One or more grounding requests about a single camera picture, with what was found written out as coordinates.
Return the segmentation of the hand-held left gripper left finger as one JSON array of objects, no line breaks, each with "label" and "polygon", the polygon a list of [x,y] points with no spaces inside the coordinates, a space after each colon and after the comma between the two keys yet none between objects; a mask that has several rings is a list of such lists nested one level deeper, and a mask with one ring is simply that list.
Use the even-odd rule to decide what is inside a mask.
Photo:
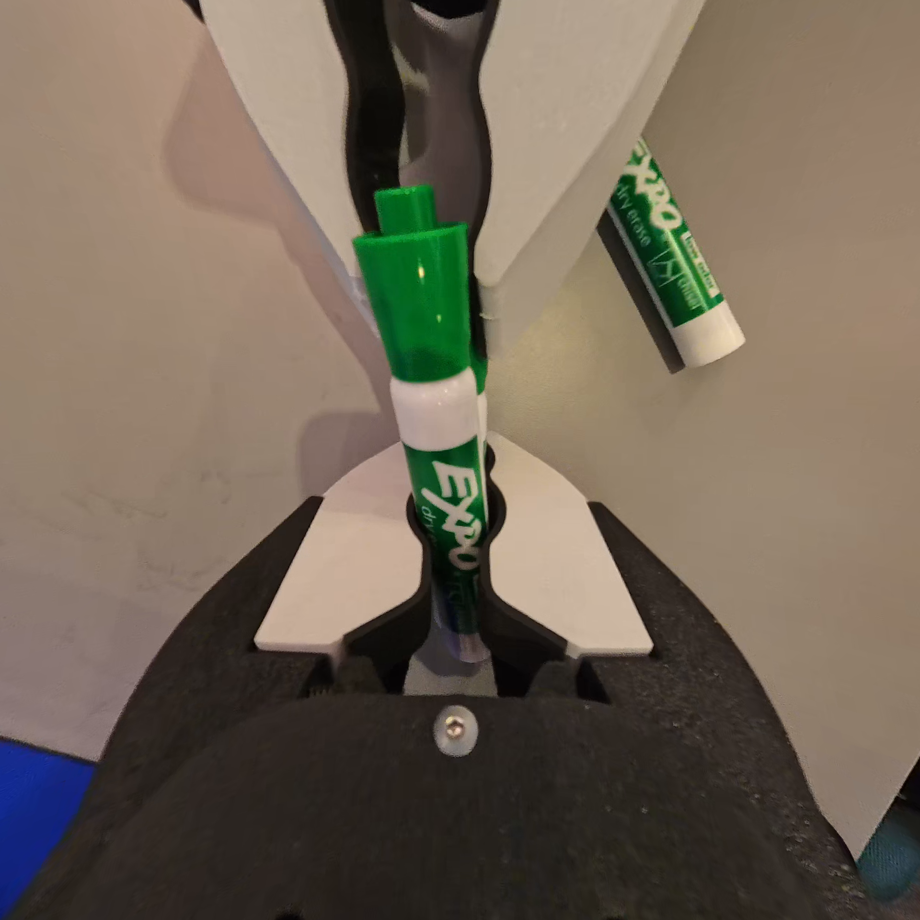
[{"label": "hand-held left gripper left finger", "polygon": [[259,650],[345,654],[346,636],[420,588],[422,546],[394,443],[329,487],[255,635]]}]

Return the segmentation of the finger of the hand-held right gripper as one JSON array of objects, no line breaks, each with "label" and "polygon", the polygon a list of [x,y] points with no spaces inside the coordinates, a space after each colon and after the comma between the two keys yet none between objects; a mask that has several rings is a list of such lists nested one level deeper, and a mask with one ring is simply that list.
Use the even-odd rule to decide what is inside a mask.
[{"label": "finger of the hand-held right gripper", "polygon": [[303,203],[320,250],[374,318],[352,240],[363,233],[346,165],[349,81],[321,1],[201,1],[250,120]]},{"label": "finger of the hand-held right gripper", "polygon": [[498,4],[479,72],[491,172],[474,259],[490,359],[581,257],[703,6]]}]

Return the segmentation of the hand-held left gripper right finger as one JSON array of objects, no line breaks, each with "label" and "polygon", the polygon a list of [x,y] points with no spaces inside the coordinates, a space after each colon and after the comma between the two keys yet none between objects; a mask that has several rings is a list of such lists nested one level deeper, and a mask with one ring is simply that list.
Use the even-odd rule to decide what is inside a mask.
[{"label": "hand-held left gripper right finger", "polygon": [[493,445],[482,599],[569,658],[646,657],[653,643],[588,500],[517,445]]}]

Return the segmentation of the green dry-erase marker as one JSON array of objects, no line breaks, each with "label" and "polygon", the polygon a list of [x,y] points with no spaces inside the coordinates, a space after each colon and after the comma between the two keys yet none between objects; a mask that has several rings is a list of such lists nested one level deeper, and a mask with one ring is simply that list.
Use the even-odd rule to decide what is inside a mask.
[{"label": "green dry-erase marker", "polygon": [[477,388],[477,423],[478,448],[482,469],[488,466],[488,398],[486,384],[489,374],[489,354],[486,336],[486,320],[482,314],[479,285],[473,270],[468,276],[469,326],[470,326],[470,366],[476,379]]},{"label": "green dry-erase marker", "polygon": [[639,137],[597,225],[638,315],[671,374],[717,362],[745,336]]},{"label": "green dry-erase marker", "polygon": [[439,220],[428,185],[377,190],[374,205],[379,228],[352,244],[431,547],[433,616],[454,657],[480,664],[489,658],[478,589],[490,513],[470,366],[468,228]]}]

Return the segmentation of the blue plastic bin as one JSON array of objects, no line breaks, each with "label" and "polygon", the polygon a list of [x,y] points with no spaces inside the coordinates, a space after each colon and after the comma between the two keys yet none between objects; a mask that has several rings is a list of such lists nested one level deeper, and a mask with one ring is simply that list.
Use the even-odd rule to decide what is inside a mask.
[{"label": "blue plastic bin", "polygon": [[96,768],[92,761],[2,739],[2,918],[74,820]]}]

